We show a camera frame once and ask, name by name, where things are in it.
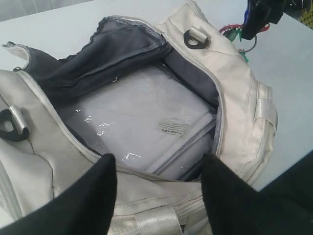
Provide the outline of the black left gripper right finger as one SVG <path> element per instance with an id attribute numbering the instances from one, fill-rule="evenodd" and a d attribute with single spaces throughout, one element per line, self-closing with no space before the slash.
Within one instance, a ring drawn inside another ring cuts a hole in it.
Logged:
<path id="1" fill-rule="evenodd" d="M 261 191 L 218 157 L 202 159 L 201 188 L 215 235 L 311 235 L 313 155 L 307 154 Z"/>

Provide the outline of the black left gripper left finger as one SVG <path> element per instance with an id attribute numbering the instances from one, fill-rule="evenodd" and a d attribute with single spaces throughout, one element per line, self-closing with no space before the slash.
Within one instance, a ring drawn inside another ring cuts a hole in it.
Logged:
<path id="1" fill-rule="evenodd" d="M 2 235 L 106 235 L 117 197 L 112 154 L 103 155 L 77 182 L 26 217 L 2 228 Z"/>

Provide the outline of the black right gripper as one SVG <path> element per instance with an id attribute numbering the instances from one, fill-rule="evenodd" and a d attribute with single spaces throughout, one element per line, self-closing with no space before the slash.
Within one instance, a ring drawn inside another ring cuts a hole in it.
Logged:
<path id="1" fill-rule="evenodd" d="M 248 0 L 242 38 L 253 39 L 267 23 L 278 24 L 286 4 L 286 0 Z"/>

